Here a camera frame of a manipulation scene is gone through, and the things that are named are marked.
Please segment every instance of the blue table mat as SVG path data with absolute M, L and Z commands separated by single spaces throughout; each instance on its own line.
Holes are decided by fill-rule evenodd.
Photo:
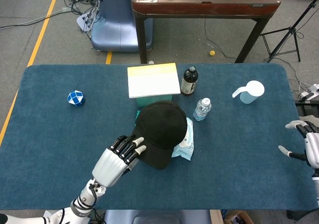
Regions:
M 179 78 L 188 67 L 177 65 Z M 317 208 L 312 169 L 277 148 L 304 150 L 298 132 L 285 129 L 298 119 L 285 70 L 276 64 L 196 67 L 195 93 L 173 96 L 194 121 L 192 160 L 173 158 L 164 170 L 139 162 L 97 208 Z M 231 95 L 250 80 L 262 82 L 265 93 L 245 105 Z M 83 92 L 84 106 L 67 102 L 72 90 Z M 212 110 L 197 122 L 192 113 L 204 97 Z M 0 209 L 68 207 L 105 148 L 132 132 L 137 108 L 129 99 L 126 65 L 27 68 L 0 147 Z

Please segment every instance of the gray floor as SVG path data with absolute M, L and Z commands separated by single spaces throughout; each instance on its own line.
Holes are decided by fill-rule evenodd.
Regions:
M 51 0 L 0 0 L 0 26 L 17 24 L 46 15 Z M 309 0 L 283 0 L 279 10 L 267 25 L 265 31 L 271 31 L 292 25 L 306 9 Z M 54 11 L 64 7 L 63 0 L 57 0 Z M 76 16 L 67 13 L 50 19 L 43 41 L 34 64 L 95 64 L 105 63 L 106 52 L 91 49 L 87 36 L 80 32 L 75 21 Z M 319 13 L 312 17 L 300 30 L 304 39 L 299 39 L 302 61 L 296 54 L 281 56 L 295 68 L 301 81 L 309 84 L 319 83 Z M 212 19 L 206 23 L 211 40 L 217 42 L 228 56 L 236 57 L 254 25 L 250 20 Z M 219 51 L 209 56 L 213 46 L 205 39 L 203 19 L 158 19 L 156 20 L 155 43 L 149 52 L 149 60 L 155 63 L 227 63 Z M 0 127 L 2 127 L 12 99 L 19 86 L 23 71 L 30 59 L 38 38 L 42 23 L 26 27 L 0 30 Z M 279 34 L 269 36 L 270 46 L 280 40 Z M 284 50 L 293 49 L 294 43 L 287 41 Z M 259 39 L 246 62 L 262 62 L 267 51 L 262 39 Z M 290 79 L 294 78 L 291 67 L 280 60 L 274 63 L 283 65 Z M 138 53 L 114 52 L 112 64 L 137 64 Z M 298 83 L 291 81 L 292 89 L 298 89 Z M 41 210 L 0 211 L 18 217 L 36 217 Z M 284 211 L 249 211 L 255 224 L 291 224 Z M 318 223 L 319 211 L 316 211 L 298 223 Z

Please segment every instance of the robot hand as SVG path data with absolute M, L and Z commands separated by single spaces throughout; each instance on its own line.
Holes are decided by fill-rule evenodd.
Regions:
M 48 218 L 15 218 L 0 214 L 0 224 L 87 224 L 97 200 L 105 194 L 106 188 L 129 172 L 137 163 L 137 157 L 146 150 L 143 137 L 118 137 L 96 163 L 86 187 L 69 208 L 63 208 Z
M 286 128 L 296 128 L 305 139 L 305 153 L 294 153 L 288 151 L 279 145 L 280 151 L 291 158 L 306 161 L 315 173 L 313 174 L 313 182 L 317 193 L 317 202 L 319 206 L 319 128 L 309 121 L 295 120 L 285 126 Z

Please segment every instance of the wooden table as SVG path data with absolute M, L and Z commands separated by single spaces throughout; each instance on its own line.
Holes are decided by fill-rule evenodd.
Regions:
M 235 63 L 242 63 L 279 7 L 281 0 L 132 0 L 141 63 L 147 63 L 147 18 L 252 19 L 256 24 Z

